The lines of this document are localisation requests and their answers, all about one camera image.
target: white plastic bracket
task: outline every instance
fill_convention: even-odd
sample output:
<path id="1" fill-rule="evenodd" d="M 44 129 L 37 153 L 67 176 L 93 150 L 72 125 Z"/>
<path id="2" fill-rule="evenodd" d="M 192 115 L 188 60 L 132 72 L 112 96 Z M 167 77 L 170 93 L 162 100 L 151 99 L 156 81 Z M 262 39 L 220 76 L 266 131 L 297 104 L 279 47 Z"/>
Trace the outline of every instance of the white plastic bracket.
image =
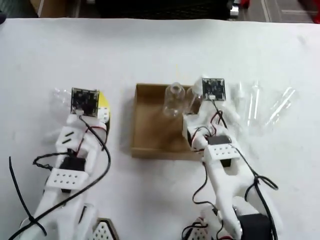
<path id="1" fill-rule="evenodd" d="M 88 173 L 84 171 L 53 168 L 46 182 L 46 186 L 59 189 L 80 190 L 84 187 L 88 178 Z"/>
<path id="2" fill-rule="evenodd" d="M 239 152 L 229 143 L 207 146 L 204 149 L 203 156 L 203 159 L 208 161 L 218 161 L 241 157 Z"/>
<path id="3" fill-rule="evenodd" d="M 106 222 L 101 221 L 88 240 L 115 240 Z"/>

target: white robotic arm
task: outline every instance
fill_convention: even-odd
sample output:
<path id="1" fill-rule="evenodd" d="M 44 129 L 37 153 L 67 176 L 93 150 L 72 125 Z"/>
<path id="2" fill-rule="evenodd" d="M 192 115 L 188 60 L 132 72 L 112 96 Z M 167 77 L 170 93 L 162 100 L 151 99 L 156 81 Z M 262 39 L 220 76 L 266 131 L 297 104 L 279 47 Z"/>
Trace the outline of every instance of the white robotic arm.
<path id="1" fill-rule="evenodd" d="M 208 224 L 212 233 L 217 232 L 214 225 L 216 218 L 223 224 L 224 229 L 236 240 L 255 240 L 255 239 L 273 239 L 277 238 L 283 224 L 280 215 L 275 208 L 271 198 L 267 194 L 265 188 L 266 182 L 270 187 L 278 188 L 268 178 L 259 176 L 249 165 L 243 152 L 235 138 L 235 136 L 225 127 L 216 124 L 213 121 L 217 115 L 216 104 L 220 110 L 223 110 L 223 116 L 233 125 L 239 125 L 238 114 L 234 111 L 231 104 L 225 102 L 203 101 L 198 114 L 183 115 L 182 135 L 188 140 L 190 148 L 194 152 L 203 153 L 202 161 L 216 195 L 216 209 L 212 211 L 212 207 L 203 211 L 203 218 Z M 225 142 L 217 140 L 223 136 L 227 139 Z M 223 163 L 229 161 L 229 167 L 226 171 Z M 269 231 L 265 234 L 265 238 L 254 238 L 250 231 L 256 227 L 248 226 L 248 216 L 239 216 L 235 213 L 233 199 L 235 196 L 245 198 L 260 215 L 252 214 L 250 217 L 256 219 L 256 222 L 265 224 L 265 228 Z"/>

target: robotic arm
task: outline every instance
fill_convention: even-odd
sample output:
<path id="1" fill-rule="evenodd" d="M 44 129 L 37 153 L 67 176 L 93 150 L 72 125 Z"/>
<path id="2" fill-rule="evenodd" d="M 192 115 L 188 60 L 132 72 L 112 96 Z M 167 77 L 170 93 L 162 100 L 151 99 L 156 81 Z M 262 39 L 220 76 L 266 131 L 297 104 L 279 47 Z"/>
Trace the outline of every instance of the robotic arm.
<path id="1" fill-rule="evenodd" d="M 55 143 L 57 153 L 33 161 L 34 165 L 51 171 L 43 196 L 34 216 L 28 213 L 30 223 L 23 221 L 9 240 L 18 236 L 20 240 L 93 240 L 98 233 L 101 240 L 117 239 L 110 220 L 98 219 L 98 209 L 87 199 L 88 189 L 106 175 L 111 164 L 105 145 L 110 127 L 109 109 L 99 107 L 105 103 L 97 90 L 72 89 L 71 114 Z M 107 153 L 108 163 L 96 177 L 94 172 L 102 150 Z M 52 156 L 57 156 L 54 166 L 38 162 Z"/>
<path id="2" fill-rule="evenodd" d="M 204 100 L 198 114 L 183 115 L 182 132 L 191 150 L 203 154 L 202 161 L 205 163 L 216 195 L 216 209 L 208 207 L 202 214 L 211 232 L 208 239 L 216 238 L 213 234 L 217 232 L 214 222 L 218 218 L 233 239 L 275 240 L 277 233 L 282 231 L 283 224 L 266 192 L 266 185 L 260 183 L 265 182 L 273 189 L 278 187 L 253 170 L 235 136 L 226 128 L 226 125 L 222 126 L 215 121 L 215 116 L 220 110 L 223 111 L 224 116 L 227 116 L 229 122 L 236 122 L 238 118 L 230 104 L 227 102 L 212 104 L 213 99 Z M 244 198 L 259 213 L 237 215 L 233 205 L 235 196 Z"/>

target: clear plastic tube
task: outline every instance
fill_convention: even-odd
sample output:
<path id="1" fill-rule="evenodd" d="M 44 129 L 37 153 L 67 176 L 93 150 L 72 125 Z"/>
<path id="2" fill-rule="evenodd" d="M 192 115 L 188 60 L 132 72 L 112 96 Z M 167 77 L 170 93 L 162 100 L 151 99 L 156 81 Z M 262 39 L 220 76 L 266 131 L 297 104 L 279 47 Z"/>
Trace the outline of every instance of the clear plastic tube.
<path id="1" fill-rule="evenodd" d="M 283 92 L 281 97 L 271 107 L 270 113 L 268 114 L 266 120 L 264 121 L 265 128 L 269 126 L 273 126 L 275 123 L 279 121 L 282 115 L 292 105 L 292 100 L 295 98 L 296 95 L 297 95 L 297 91 L 292 87 L 288 87 Z"/>

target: floor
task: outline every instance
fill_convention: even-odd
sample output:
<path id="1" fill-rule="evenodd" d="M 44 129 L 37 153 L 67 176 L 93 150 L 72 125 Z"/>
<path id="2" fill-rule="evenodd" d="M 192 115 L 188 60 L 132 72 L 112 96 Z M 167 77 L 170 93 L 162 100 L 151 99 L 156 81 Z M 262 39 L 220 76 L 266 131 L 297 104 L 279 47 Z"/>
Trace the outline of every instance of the floor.
<path id="1" fill-rule="evenodd" d="M 74 14 L 80 18 L 99 17 L 94 4 L 87 4 L 86 0 L 78 0 L 78 2 L 79 4 L 75 4 Z M 240 10 L 238 21 L 312 23 L 312 16 L 317 14 L 316 7 L 311 6 L 308 9 L 306 11 L 298 0 L 251 0 L 248 10 Z"/>

